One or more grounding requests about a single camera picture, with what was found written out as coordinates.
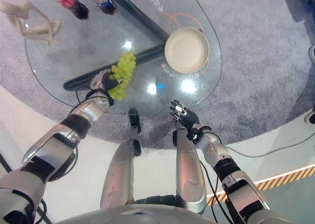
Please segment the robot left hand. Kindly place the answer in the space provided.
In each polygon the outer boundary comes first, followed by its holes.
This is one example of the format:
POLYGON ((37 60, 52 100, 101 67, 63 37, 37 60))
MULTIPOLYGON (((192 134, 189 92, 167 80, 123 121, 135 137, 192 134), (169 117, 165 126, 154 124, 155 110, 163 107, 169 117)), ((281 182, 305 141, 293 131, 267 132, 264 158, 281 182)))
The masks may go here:
POLYGON ((123 79, 116 79, 111 68, 100 71, 91 81, 91 89, 110 90, 120 85, 123 79))

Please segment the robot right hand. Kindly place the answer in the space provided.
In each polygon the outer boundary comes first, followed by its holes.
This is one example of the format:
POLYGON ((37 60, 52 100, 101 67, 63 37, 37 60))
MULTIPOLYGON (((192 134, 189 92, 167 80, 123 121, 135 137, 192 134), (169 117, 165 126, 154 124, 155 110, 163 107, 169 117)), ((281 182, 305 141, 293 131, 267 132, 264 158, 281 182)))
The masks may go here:
POLYGON ((185 129, 190 130, 194 125, 199 124, 199 117, 180 101, 173 100, 169 108, 170 115, 185 129))

